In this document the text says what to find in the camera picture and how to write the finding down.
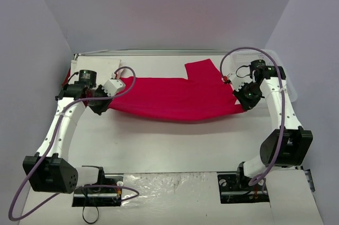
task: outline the white plastic basket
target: white plastic basket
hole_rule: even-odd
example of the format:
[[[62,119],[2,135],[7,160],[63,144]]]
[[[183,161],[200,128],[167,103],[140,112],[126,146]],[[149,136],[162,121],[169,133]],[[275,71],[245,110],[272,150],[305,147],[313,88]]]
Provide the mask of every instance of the white plastic basket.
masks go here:
[[[265,49],[264,51],[268,53],[279,66],[282,66],[284,68],[284,65],[281,63],[278,55],[273,50]],[[233,52],[230,55],[230,57],[231,57],[231,64],[232,64],[233,69],[238,69],[240,66],[243,66],[243,65],[249,65],[253,60],[257,60],[257,59],[263,59],[265,60],[267,65],[273,65],[273,63],[270,61],[270,59],[267,56],[255,50],[236,51],[236,52]],[[287,82],[286,89],[287,89],[288,95],[290,97],[291,102],[295,102],[298,98],[297,92],[295,88],[293,87],[292,82],[286,70],[285,70],[285,74],[286,74],[286,82]]]

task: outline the red object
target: red object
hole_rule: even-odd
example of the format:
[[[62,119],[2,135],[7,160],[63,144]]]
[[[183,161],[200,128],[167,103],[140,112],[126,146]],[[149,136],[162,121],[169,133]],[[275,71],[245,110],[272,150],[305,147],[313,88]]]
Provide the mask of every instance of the red object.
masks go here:
[[[185,65],[188,79],[137,78],[126,95],[114,99],[109,108],[147,118],[200,121],[242,113],[230,85],[210,59]],[[133,77],[121,78],[128,88]]]

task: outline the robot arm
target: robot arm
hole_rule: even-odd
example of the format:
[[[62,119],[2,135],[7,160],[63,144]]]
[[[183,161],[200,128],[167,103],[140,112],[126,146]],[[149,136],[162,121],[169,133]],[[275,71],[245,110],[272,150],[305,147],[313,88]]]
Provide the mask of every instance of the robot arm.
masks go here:
[[[109,79],[103,86],[96,87],[96,72],[90,70],[79,71],[79,81],[63,86],[56,96],[58,107],[51,127],[42,145],[34,156],[26,156],[23,168],[28,175],[33,166],[38,162],[50,145],[52,135],[59,118],[63,120],[54,138],[51,149],[38,169],[32,174],[29,181],[34,191],[71,193],[76,187],[85,184],[95,184],[102,176],[103,171],[96,167],[74,168],[68,161],[68,151],[77,123],[89,106],[94,113],[101,114],[106,111],[111,99],[104,101],[85,101],[72,105],[66,112],[61,113],[65,107],[80,98],[110,97],[122,91],[125,84],[119,79]]]
[[[286,76],[279,66],[282,85],[286,91]],[[284,116],[284,131],[278,157],[274,163],[275,169],[301,165],[308,148],[313,140],[311,131],[304,130],[293,110],[289,95],[284,93],[285,112],[282,113],[282,93],[278,73],[274,66],[267,66],[264,60],[252,61],[249,65],[249,75],[252,81],[245,83],[243,78],[230,74],[226,84],[232,84],[233,94],[237,97],[245,111],[255,107],[263,97],[265,98],[272,120],[272,133],[261,144],[260,154],[252,160],[241,163],[238,168],[239,181],[243,187],[248,179],[266,171],[271,163],[278,146],[278,137],[282,117]]]

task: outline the red cloth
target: red cloth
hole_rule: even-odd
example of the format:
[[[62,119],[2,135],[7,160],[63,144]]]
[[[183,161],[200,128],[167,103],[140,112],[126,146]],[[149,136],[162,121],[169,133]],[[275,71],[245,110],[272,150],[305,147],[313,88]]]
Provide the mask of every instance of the red cloth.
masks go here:
[[[109,108],[153,119],[200,121],[242,113],[230,85],[210,59],[185,65],[188,79],[137,78],[126,95],[114,99]],[[133,77],[121,78],[128,88]]]

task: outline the gray wall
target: gray wall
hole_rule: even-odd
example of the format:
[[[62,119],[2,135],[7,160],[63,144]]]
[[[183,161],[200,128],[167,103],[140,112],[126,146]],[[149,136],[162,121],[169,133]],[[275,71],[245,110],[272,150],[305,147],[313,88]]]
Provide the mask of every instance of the gray wall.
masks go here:
[[[288,0],[45,0],[73,52],[264,47]]]
[[[0,224],[48,131],[72,53],[44,0],[0,0]],[[20,215],[27,188],[15,214]]]
[[[298,92],[295,110],[314,133],[305,160],[325,224],[339,220],[339,0],[290,0],[266,47]]]

